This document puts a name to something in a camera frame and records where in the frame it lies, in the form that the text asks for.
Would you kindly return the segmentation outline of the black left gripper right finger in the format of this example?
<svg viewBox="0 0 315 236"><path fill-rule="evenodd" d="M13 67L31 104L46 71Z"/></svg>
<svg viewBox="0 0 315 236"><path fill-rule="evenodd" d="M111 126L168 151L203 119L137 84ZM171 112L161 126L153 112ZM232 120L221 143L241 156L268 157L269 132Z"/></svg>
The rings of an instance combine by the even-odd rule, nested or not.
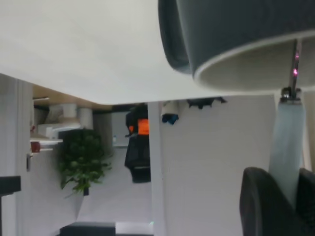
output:
<svg viewBox="0 0 315 236"><path fill-rule="evenodd" d="M303 222L303 232L315 235L315 174L300 169L296 211Z"/></svg>

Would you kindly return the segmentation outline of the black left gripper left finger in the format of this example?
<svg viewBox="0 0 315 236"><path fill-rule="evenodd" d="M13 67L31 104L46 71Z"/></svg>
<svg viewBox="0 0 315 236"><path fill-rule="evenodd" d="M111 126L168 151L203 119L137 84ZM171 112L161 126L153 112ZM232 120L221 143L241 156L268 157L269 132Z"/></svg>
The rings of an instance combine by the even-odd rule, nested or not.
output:
<svg viewBox="0 0 315 236"><path fill-rule="evenodd" d="M295 211L271 175L260 168L243 172L240 216L245 236L298 236Z"/></svg>

